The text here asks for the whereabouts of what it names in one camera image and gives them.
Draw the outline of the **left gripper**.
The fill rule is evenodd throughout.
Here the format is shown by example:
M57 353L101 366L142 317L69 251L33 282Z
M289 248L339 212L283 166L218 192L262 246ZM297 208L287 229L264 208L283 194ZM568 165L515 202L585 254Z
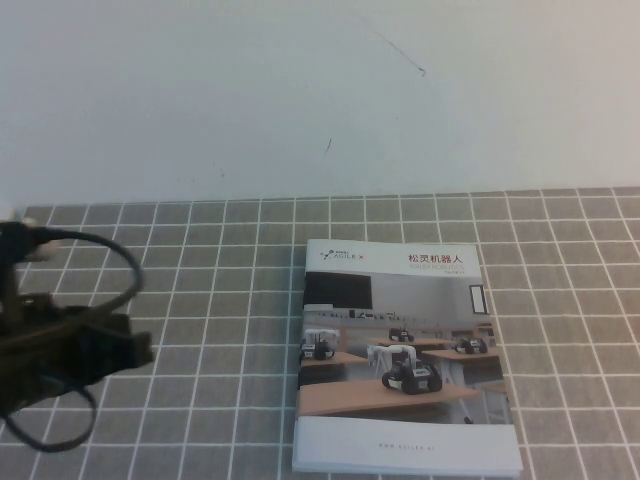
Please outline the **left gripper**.
M134 333L119 310L130 300L59 306L49 294L3 294L1 406L24 408L152 364L151 333Z

